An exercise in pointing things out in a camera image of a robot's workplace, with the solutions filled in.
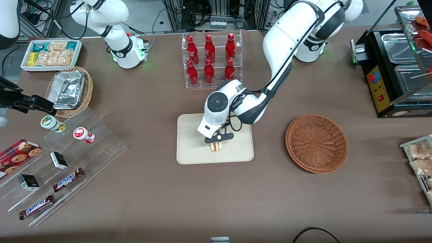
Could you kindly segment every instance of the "cookie box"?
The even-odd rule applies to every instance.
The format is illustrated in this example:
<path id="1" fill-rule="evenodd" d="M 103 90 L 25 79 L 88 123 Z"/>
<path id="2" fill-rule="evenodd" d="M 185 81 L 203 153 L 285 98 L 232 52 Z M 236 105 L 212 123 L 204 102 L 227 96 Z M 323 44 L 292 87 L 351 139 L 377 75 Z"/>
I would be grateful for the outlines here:
<path id="1" fill-rule="evenodd" d="M 38 144 L 21 139 L 0 153 L 0 179 L 42 151 Z"/>

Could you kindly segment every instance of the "brown wicker basket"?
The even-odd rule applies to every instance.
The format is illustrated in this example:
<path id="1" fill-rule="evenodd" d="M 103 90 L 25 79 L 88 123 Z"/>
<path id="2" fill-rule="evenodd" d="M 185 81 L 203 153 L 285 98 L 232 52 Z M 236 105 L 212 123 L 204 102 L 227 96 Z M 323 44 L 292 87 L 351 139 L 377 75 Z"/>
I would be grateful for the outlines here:
<path id="1" fill-rule="evenodd" d="M 89 106 L 90 100 L 92 98 L 92 92 L 93 92 L 92 77 L 90 77 L 89 73 L 84 68 L 82 68 L 82 67 L 70 67 L 70 68 L 64 69 L 64 70 L 62 70 L 60 72 L 73 72 L 73 71 L 80 71 L 80 72 L 83 72 L 86 75 L 86 79 L 84 81 L 84 88 L 83 88 L 83 94 L 81 96 L 80 105 L 75 110 L 57 110 L 56 116 L 60 116 L 60 117 L 64 117 L 64 118 L 69 118 L 69 117 L 71 117 L 72 115 L 74 115 L 76 113 L 84 111 Z M 54 77 L 51 79 L 50 84 L 48 84 L 47 91 L 45 92 L 45 98 L 46 99 L 48 98 L 48 95 L 50 93 L 53 81 L 54 81 Z"/>
<path id="2" fill-rule="evenodd" d="M 348 141 L 342 129 L 318 114 L 294 119 L 286 130 L 285 145 L 294 162 L 317 174 L 337 170 L 348 156 Z"/>

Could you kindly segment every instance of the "clear acrylic shelf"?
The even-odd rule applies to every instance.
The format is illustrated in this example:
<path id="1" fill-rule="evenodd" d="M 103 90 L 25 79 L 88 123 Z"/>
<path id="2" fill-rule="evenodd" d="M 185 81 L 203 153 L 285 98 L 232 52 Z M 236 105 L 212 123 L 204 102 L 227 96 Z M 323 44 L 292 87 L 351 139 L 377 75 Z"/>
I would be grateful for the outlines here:
<path id="1" fill-rule="evenodd" d="M 26 167 L 14 171 L 0 187 L 1 200 L 5 201 L 8 212 L 16 214 L 26 210 L 37 202 L 53 194 L 55 203 L 35 212 L 25 220 L 28 226 L 37 226 L 63 203 L 86 186 L 100 171 L 115 160 L 127 147 L 113 134 L 101 121 L 102 117 L 88 108 L 80 114 L 75 114 L 65 121 L 67 126 L 63 133 L 50 132 L 39 145 L 43 144 L 43 152 L 34 160 L 29 161 Z M 77 127 L 85 127 L 95 135 L 95 141 L 87 144 L 73 138 L 73 131 Z M 56 151 L 64 155 L 69 167 L 65 170 L 54 167 L 50 153 Z M 80 176 L 65 188 L 54 193 L 53 185 L 73 173 L 79 167 L 84 171 Z M 36 191 L 25 191 L 18 182 L 19 174 L 34 175 L 40 188 Z"/>
<path id="2" fill-rule="evenodd" d="M 199 88 L 212 88 L 217 87 L 221 83 L 225 81 L 225 67 L 226 67 L 226 60 L 225 60 L 225 45 L 228 40 L 228 34 L 233 33 L 234 34 L 234 42 L 236 44 L 235 47 L 235 59 L 234 59 L 234 68 L 235 73 L 234 77 L 235 79 L 238 79 L 240 82 L 242 82 L 243 78 L 243 55 L 242 55 L 242 35 L 241 31 L 216 31 L 216 32 L 192 32 L 192 33 L 185 33 L 182 35 L 181 38 L 181 50 L 183 54 L 183 69 L 184 69 L 184 80 L 186 83 L 186 88 L 192 88 L 192 89 L 199 89 Z M 208 84 L 205 80 L 204 76 L 204 60 L 206 59 L 206 55 L 204 52 L 204 46 L 206 44 L 205 36 L 206 34 L 212 35 L 212 40 L 215 45 L 215 51 L 216 51 L 216 62 L 213 63 L 213 67 L 215 70 L 215 78 L 214 82 L 212 84 Z M 187 55 L 187 41 L 186 37 L 191 35 L 194 38 L 194 43 L 197 45 L 198 48 L 198 57 L 200 59 L 200 62 L 198 65 L 195 65 L 195 68 L 198 72 L 198 85 L 192 86 L 189 82 L 189 79 L 187 77 L 187 65 L 186 62 L 189 60 L 189 57 Z"/>

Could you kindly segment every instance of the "coca-cola bottle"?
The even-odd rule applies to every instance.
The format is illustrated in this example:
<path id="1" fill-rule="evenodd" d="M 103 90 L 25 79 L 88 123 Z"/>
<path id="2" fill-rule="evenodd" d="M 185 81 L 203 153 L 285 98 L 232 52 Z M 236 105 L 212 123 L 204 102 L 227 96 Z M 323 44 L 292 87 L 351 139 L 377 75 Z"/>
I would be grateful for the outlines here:
<path id="1" fill-rule="evenodd" d="M 187 77 L 192 86 L 198 85 L 198 73 L 197 69 L 194 67 L 194 64 L 191 60 L 187 61 Z"/>
<path id="2" fill-rule="evenodd" d="M 194 38 L 192 36 L 188 36 L 186 38 L 187 40 L 187 55 L 189 56 L 189 59 L 194 62 L 195 65 L 198 65 L 200 63 L 200 59 L 198 58 L 198 48 L 197 45 L 194 43 Z"/>
<path id="3" fill-rule="evenodd" d="M 232 65 L 232 63 L 233 63 L 232 59 L 229 59 L 226 62 L 226 67 L 225 67 L 225 79 L 226 80 L 233 80 L 234 79 L 235 68 Z"/>
<path id="4" fill-rule="evenodd" d="M 228 34 L 228 41 L 225 46 L 225 59 L 228 61 L 230 58 L 235 59 L 235 42 L 234 42 L 234 34 Z"/>
<path id="5" fill-rule="evenodd" d="M 204 50 L 206 52 L 206 58 L 210 59 L 212 63 L 216 61 L 216 52 L 215 52 L 215 44 L 212 41 L 212 35 L 206 35 L 206 45 L 204 46 Z"/>
<path id="6" fill-rule="evenodd" d="M 206 66 L 204 67 L 204 74 L 206 75 L 206 82 L 212 84 L 214 82 L 215 70 L 210 59 L 206 59 Z"/>

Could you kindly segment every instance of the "brown tablecloth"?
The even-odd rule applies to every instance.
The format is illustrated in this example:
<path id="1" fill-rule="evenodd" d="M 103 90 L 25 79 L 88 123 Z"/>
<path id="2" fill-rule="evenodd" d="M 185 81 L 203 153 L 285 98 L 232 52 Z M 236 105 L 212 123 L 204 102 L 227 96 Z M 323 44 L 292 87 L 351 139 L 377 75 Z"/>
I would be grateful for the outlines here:
<path id="1" fill-rule="evenodd" d="M 180 165 L 177 118 L 201 113 L 211 90 L 186 90 L 181 35 L 157 36 L 148 62 L 120 68 L 103 39 L 83 39 L 80 66 L 94 82 L 90 106 L 130 148 L 38 227 L 1 205 L 0 242 L 291 242 L 304 227 L 323 227 L 342 242 L 431 242 L 432 215 L 399 144 L 432 133 L 431 118 L 378 119 L 361 69 L 350 66 L 349 40 L 364 27 L 343 28 L 314 63 L 293 69 L 262 119 L 252 126 L 250 162 Z M 263 36 L 243 32 L 243 78 L 259 89 L 270 77 Z M 22 72 L 26 94 L 44 95 L 52 73 Z M 290 159 L 289 123 L 319 113 L 345 131 L 346 163 L 315 175 Z M 20 138 L 39 141 L 42 112 L 8 111 L 0 150 Z M 298 242 L 332 242 L 308 232 Z"/>

